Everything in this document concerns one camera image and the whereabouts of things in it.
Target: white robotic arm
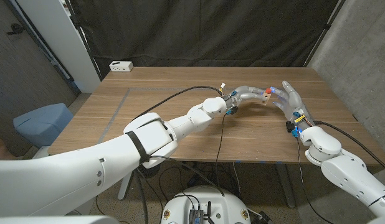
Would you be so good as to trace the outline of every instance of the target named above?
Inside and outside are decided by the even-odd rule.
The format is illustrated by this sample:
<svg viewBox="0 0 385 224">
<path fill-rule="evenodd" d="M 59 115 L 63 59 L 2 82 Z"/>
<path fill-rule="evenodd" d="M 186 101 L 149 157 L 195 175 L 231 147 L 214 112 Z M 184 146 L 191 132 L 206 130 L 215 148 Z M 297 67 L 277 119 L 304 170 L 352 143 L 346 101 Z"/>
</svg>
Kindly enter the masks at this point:
<svg viewBox="0 0 385 224">
<path fill-rule="evenodd" d="M 306 158 L 320 166 L 329 181 L 356 197 L 377 217 L 385 216 L 385 185 L 367 171 L 363 160 L 344 150 L 339 140 L 315 126 L 299 94 L 285 81 L 283 86 L 287 92 L 272 88 L 282 102 L 275 104 L 295 123 L 296 136 L 309 146 Z"/>
<path fill-rule="evenodd" d="M 0 161 L 0 217 L 65 215 L 140 164 L 159 164 L 163 159 L 150 156 L 170 156 L 178 141 L 205 129 L 215 115 L 249 98 L 268 100 L 256 88 L 236 90 L 233 96 L 206 99 L 171 121 L 145 114 L 133 120 L 124 135 L 92 147 L 41 159 Z M 241 98 L 247 91 L 255 93 Z"/>
<path fill-rule="evenodd" d="M 320 166 L 329 181 L 356 197 L 377 217 L 385 216 L 385 185 L 367 171 L 358 156 L 342 149 L 337 139 L 318 126 L 303 130 L 300 139 L 310 145 L 305 152 L 307 159 Z"/>
</svg>

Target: wooden table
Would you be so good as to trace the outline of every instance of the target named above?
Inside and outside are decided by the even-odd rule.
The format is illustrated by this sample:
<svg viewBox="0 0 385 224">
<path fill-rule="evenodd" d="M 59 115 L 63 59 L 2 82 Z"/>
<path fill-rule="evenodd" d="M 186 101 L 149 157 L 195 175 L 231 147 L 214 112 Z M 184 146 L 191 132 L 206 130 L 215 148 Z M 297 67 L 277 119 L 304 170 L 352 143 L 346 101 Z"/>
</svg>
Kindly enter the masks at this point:
<svg viewBox="0 0 385 224">
<path fill-rule="evenodd" d="M 220 87 L 226 93 L 248 85 L 266 89 L 282 87 L 288 81 L 302 97 L 315 120 L 325 121 L 359 139 L 385 163 L 385 152 L 311 68 L 206 68 L 206 67 L 135 67 L 131 72 L 110 72 L 90 96 L 68 126 L 49 148 L 49 154 L 89 147 L 122 134 L 123 128 L 142 111 L 168 96 L 191 86 Z M 155 108 L 163 120 L 182 116 L 206 98 L 218 96 L 213 90 L 187 91 Z M 298 163 L 297 143 L 286 132 L 283 112 L 271 102 L 267 106 L 250 100 L 243 102 L 234 115 L 225 117 L 219 162 L 274 163 L 289 207 L 295 206 L 285 164 Z M 356 154 L 368 165 L 376 161 L 352 140 L 328 127 L 326 132 L 339 139 L 342 147 Z M 180 161 L 216 160 L 222 130 L 222 116 L 207 129 L 192 133 L 172 155 Z M 303 163 L 309 163 L 305 156 Z M 122 182 L 119 199 L 125 198 L 130 175 Z"/>
</svg>

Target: white power outlet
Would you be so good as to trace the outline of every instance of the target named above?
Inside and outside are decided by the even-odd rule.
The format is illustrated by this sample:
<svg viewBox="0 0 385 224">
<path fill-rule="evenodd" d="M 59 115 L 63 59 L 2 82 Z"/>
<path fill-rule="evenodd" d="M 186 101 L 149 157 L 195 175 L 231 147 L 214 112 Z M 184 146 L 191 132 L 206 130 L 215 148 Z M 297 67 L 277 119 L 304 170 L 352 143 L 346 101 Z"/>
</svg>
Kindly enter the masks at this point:
<svg viewBox="0 0 385 224">
<path fill-rule="evenodd" d="M 113 72 L 130 72 L 133 68 L 132 62 L 113 61 L 110 64 L 111 71 Z"/>
</svg>

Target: blue chair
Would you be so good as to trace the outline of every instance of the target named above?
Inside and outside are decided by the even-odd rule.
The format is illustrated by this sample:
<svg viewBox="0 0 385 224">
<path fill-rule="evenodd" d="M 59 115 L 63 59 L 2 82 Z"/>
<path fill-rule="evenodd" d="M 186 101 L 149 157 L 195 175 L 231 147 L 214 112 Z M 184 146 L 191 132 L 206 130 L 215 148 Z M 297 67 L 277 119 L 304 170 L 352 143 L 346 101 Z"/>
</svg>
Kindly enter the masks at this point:
<svg viewBox="0 0 385 224">
<path fill-rule="evenodd" d="M 13 124 L 21 136 L 41 148 L 50 146 L 72 118 L 67 106 L 58 103 L 16 117 Z"/>
</svg>

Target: black cable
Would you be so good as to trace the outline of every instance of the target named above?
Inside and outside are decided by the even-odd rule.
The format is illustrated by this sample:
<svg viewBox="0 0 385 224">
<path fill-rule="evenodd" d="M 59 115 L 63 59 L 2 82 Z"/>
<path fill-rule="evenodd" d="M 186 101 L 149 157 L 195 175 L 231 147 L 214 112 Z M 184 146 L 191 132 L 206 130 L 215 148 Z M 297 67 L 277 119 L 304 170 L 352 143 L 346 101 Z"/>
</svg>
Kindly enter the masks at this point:
<svg viewBox="0 0 385 224">
<path fill-rule="evenodd" d="M 352 139 L 356 144 L 358 144 L 360 147 L 362 147 L 372 158 L 374 158 L 381 166 L 383 166 L 385 168 L 385 163 L 383 161 L 381 161 L 378 157 L 376 157 L 373 152 L 371 152 L 366 146 L 364 146 L 361 142 L 359 142 L 357 139 L 355 139 L 354 137 L 352 137 L 350 134 L 344 132 L 343 130 L 333 126 L 332 124 L 328 124 L 326 122 L 322 122 L 322 121 L 315 121 L 314 122 L 315 124 L 324 124 L 328 127 L 331 127 L 337 131 L 339 131 L 340 133 L 344 134 L 346 137 Z"/>
<path fill-rule="evenodd" d="M 219 177 L 217 176 L 217 159 L 219 158 L 220 148 L 222 147 L 222 140 L 223 140 L 223 131 L 224 131 L 224 118 L 227 114 L 224 114 L 223 120 L 222 120 L 222 135 L 220 136 L 220 144 L 219 144 L 219 150 L 217 151 L 216 156 L 216 180 L 217 180 L 217 186 L 219 186 Z"/>
<path fill-rule="evenodd" d="M 208 88 L 208 89 L 217 91 L 221 96 L 223 96 L 222 92 L 221 92 L 220 90 L 218 90 L 217 88 L 214 88 L 214 87 L 211 87 L 211 86 L 193 86 L 193 87 L 187 88 L 187 89 L 185 89 L 185 90 L 182 90 L 182 91 L 180 91 L 180 92 L 178 92 L 178 93 L 175 93 L 175 94 L 173 94 L 173 95 L 167 97 L 167 98 L 164 99 L 163 101 L 160 101 L 159 103 L 155 104 L 154 106 L 148 108 L 146 111 L 144 111 L 144 112 L 142 112 L 141 114 L 139 114 L 137 117 L 135 117 L 135 119 L 138 118 L 138 117 L 140 117 L 140 116 L 143 116 L 144 114 L 146 114 L 146 113 L 148 113 L 148 112 L 150 112 L 152 109 L 154 109 L 154 108 L 156 108 L 157 106 L 163 104 L 164 102 L 166 102 L 166 101 L 172 99 L 173 97 L 175 97 L 175 96 L 177 96 L 177 95 L 180 95 L 180 94 L 182 94 L 182 93 L 184 93 L 184 92 L 186 92 L 186 91 L 188 91 L 188 90 L 195 89 L 195 88 Z"/>
<path fill-rule="evenodd" d="M 200 172 L 205 172 L 205 173 L 207 173 L 207 174 L 206 174 L 207 178 L 208 178 L 209 180 L 213 180 L 212 177 L 215 177 L 215 176 L 216 176 L 216 172 L 215 172 L 215 170 L 214 170 L 214 168 L 213 168 L 213 167 L 214 167 L 214 166 L 213 166 L 213 162 L 210 163 L 210 164 L 207 164 L 207 163 L 208 163 L 208 162 L 205 162 L 205 163 L 204 163 L 205 165 L 204 165 L 202 168 L 197 168 L 197 169 L 198 169 Z M 240 196 L 240 193 L 239 193 L 239 191 L 238 191 L 238 183 L 237 183 L 236 179 L 233 177 L 233 175 L 231 174 L 231 170 L 229 169 L 229 171 L 227 171 L 226 168 L 224 168 L 222 165 L 218 165 L 218 172 L 223 172 L 223 173 L 227 174 L 228 177 L 230 178 L 230 183 L 231 183 L 231 186 L 232 186 L 231 189 L 229 189 L 229 188 L 227 188 L 227 187 L 224 187 L 224 186 L 220 186 L 220 187 L 222 187 L 222 188 L 224 188 L 224 189 L 226 189 L 226 190 L 232 192 L 232 193 L 235 194 L 237 197 L 239 197 L 239 196 Z"/>
<path fill-rule="evenodd" d="M 150 187 L 150 189 L 154 192 L 154 194 L 156 195 L 156 197 L 158 198 L 160 204 L 161 204 L 161 211 L 163 211 L 163 204 L 162 204 L 162 201 L 161 201 L 161 198 L 159 197 L 159 195 L 156 193 L 156 191 L 154 190 L 154 188 L 151 186 L 151 184 L 148 182 L 147 178 L 144 176 L 144 174 L 137 168 L 137 171 L 140 173 L 140 175 L 142 176 L 142 178 L 145 180 L 145 182 L 147 183 L 147 185 Z"/>
<path fill-rule="evenodd" d="M 163 175 L 167 170 L 170 170 L 170 169 L 177 169 L 177 170 L 179 171 L 179 177 L 180 177 L 179 179 L 180 179 L 181 193 L 183 193 L 183 194 L 185 195 L 185 193 L 184 193 L 184 191 L 183 191 L 183 188 L 184 188 L 184 187 L 183 187 L 183 183 L 182 183 L 182 181 L 181 181 L 181 170 L 180 170 L 180 168 L 178 168 L 178 167 L 169 167 L 169 168 L 167 168 L 166 170 L 162 171 L 162 173 L 161 173 L 161 175 L 159 175 L 159 179 L 158 179 L 158 185 L 159 185 L 159 188 L 161 189 L 161 192 L 162 192 L 163 196 L 165 197 L 166 202 L 168 202 L 169 200 L 168 200 L 167 196 L 165 195 L 165 193 L 163 192 L 162 185 L 161 185 L 161 177 L 162 177 L 162 175 Z M 191 200 L 191 198 L 189 198 L 189 197 L 187 197 L 187 198 L 190 200 L 190 202 L 191 202 L 191 204 L 192 204 L 192 209 L 195 210 L 193 201 Z"/>
<path fill-rule="evenodd" d="M 78 210 L 76 210 L 76 209 L 73 209 L 73 212 L 76 212 L 76 213 L 78 213 L 78 215 L 82 215 Z"/>
<path fill-rule="evenodd" d="M 199 203 L 199 200 L 198 200 L 198 198 L 196 198 L 195 196 L 193 196 L 193 195 L 186 195 L 186 194 L 184 194 L 184 195 L 176 195 L 176 196 L 174 196 L 172 199 L 174 199 L 174 198 L 178 198 L 178 197 L 187 197 L 187 198 L 189 198 L 189 197 L 193 197 L 193 198 L 195 198 L 195 200 L 197 200 L 197 202 L 198 202 L 198 210 L 199 209 L 201 209 L 201 204 Z"/>
<path fill-rule="evenodd" d="M 224 193 L 222 191 L 222 189 L 220 187 L 218 187 L 216 184 L 214 184 L 212 181 L 210 181 L 208 178 L 206 178 L 204 175 L 202 175 L 198 170 L 192 168 L 191 166 L 187 165 L 187 164 L 183 164 L 182 162 L 176 160 L 176 159 L 173 159 L 173 158 L 170 158 L 170 157 L 166 157 L 166 156 L 150 156 L 150 158 L 163 158 L 163 159 L 169 159 L 169 160 L 172 160 L 174 162 L 177 162 L 179 164 L 181 164 L 182 166 L 184 167 L 187 167 L 188 169 L 194 171 L 196 174 L 198 174 L 200 177 L 202 177 L 206 182 L 210 183 L 211 185 L 213 185 L 214 187 L 216 187 L 220 193 L 222 194 L 222 196 L 224 197 Z"/>
<path fill-rule="evenodd" d="M 143 203 L 143 210 L 144 210 L 144 220 L 145 220 L 145 224 L 148 224 L 147 201 L 145 200 L 143 186 L 141 185 L 141 181 L 140 181 L 140 178 L 139 178 L 138 175 L 137 175 L 137 171 L 136 171 L 136 170 L 133 170 L 133 172 L 135 173 L 136 182 L 137 182 L 137 189 L 138 189 L 138 191 L 139 191 L 139 193 L 140 193 L 141 202 Z"/>
<path fill-rule="evenodd" d="M 300 180 L 302 181 L 302 189 L 303 189 L 303 193 L 305 194 L 305 197 L 306 197 L 306 200 L 307 202 L 309 203 L 311 209 L 320 217 L 322 218 L 324 221 L 330 223 L 330 224 L 333 224 L 332 222 L 328 221 L 327 219 L 323 218 L 314 208 L 313 206 L 311 205 L 310 201 L 309 201 L 309 198 L 307 197 L 307 194 L 306 194 L 306 190 L 305 190 L 305 185 L 303 184 L 303 175 L 302 175 L 302 167 L 300 165 L 300 145 L 299 145 L 299 139 L 297 139 L 297 143 L 298 143 L 298 161 L 299 161 L 299 170 L 300 170 Z"/>
<path fill-rule="evenodd" d="M 98 206 L 98 195 L 95 197 L 95 205 L 96 205 L 98 211 L 99 211 L 102 215 L 107 215 L 107 214 L 103 213 L 103 211 L 101 211 L 100 207 Z M 128 222 L 128 221 L 118 221 L 118 222 L 130 224 L 130 222 Z"/>
</svg>

